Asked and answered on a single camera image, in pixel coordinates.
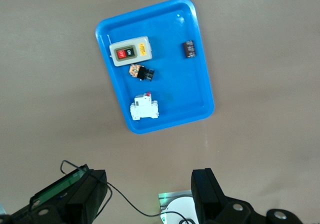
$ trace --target black electrical component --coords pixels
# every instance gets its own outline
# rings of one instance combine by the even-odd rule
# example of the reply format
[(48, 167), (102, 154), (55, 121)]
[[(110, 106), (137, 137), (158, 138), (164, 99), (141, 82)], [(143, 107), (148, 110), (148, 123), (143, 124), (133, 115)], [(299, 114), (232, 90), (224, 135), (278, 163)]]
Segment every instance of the black electrical component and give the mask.
[(147, 79), (151, 81), (154, 77), (155, 71), (152, 69), (147, 69), (143, 65), (131, 64), (129, 74), (134, 78), (139, 78), (140, 80)]
[(183, 49), (186, 58), (194, 58), (196, 56), (196, 48), (193, 40), (184, 42)]

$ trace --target beige table surface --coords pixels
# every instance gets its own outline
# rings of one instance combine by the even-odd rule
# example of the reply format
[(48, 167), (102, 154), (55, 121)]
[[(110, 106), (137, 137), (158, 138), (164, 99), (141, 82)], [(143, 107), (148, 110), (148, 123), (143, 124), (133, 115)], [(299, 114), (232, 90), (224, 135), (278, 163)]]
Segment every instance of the beige table surface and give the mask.
[[(192, 0), (216, 109), (130, 132), (95, 37), (103, 19), (166, 0), (0, 0), (0, 203), (8, 213), (62, 174), (105, 169), (141, 210), (212, 168), (260, 214), (320, 221), (320, 0)], [(66, 166), (66, 171), (73, 168)], [(114, 193), (95, 221), (160, 224)]]

